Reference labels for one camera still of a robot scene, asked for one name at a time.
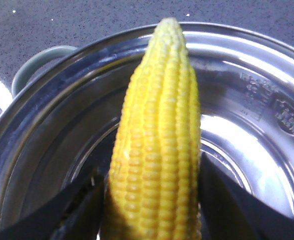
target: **pot handle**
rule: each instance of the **pot handle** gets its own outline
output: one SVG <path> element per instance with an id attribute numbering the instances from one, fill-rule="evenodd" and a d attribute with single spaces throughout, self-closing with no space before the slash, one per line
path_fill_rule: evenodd
<path id="1" fill-rule="evenodd" d="M 12 96 L 15 97 L 27 85 L 30 77 L 42 66 L 48 62 L 65 57 L 73 53 L 77 48 L 75 46 L 61 45 L 45 49 L 30 58 L 17 71 L 12 82 Z"/>

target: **gray countertop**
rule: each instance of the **gray countertop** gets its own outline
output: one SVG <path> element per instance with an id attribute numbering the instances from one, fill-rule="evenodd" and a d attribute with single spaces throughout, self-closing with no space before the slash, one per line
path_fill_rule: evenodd
<path id="1" fill-rule="evenodd" d="M 169 16 L 241 27 L 294 47 L 294 0 L 3 0 L 0 81 L 10 90 L 20 66 L 46 48 L 82 47 Z"/>

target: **yellow corn kernel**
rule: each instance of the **yellow corn kernel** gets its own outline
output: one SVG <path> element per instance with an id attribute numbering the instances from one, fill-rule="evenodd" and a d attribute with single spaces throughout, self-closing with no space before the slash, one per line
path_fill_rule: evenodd
<path id="1" fill-rule="evenodd" d="M 102 240 L 200 240 L 200 104 L 179 23 L 165 18 L 131 77 L 116 136 Z"/>

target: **embossed logo on pot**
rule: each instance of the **embossed logo on pot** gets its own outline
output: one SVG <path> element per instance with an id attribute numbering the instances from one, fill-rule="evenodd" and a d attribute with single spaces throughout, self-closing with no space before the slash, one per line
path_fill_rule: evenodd
<path id="1" fill-rule="evenodd" d="M 294 135 L 294 108 L 286 101 L 276 100 L 274 110 L 280 128 Z"/>

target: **stainless steel pot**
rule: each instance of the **stainless steel pot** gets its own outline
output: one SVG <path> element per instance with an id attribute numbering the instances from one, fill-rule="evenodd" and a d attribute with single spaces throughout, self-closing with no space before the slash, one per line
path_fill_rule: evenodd
<path id="1" fill-rule="evenodd" d="M 154 25 L 76 51 L 0 117 L 0 229 L 92 164 L 106 173 L 125 90 Z M 294 219 L 294 48 L 229 26 L 183 23 L 202 104 L 202 150 Z"/>

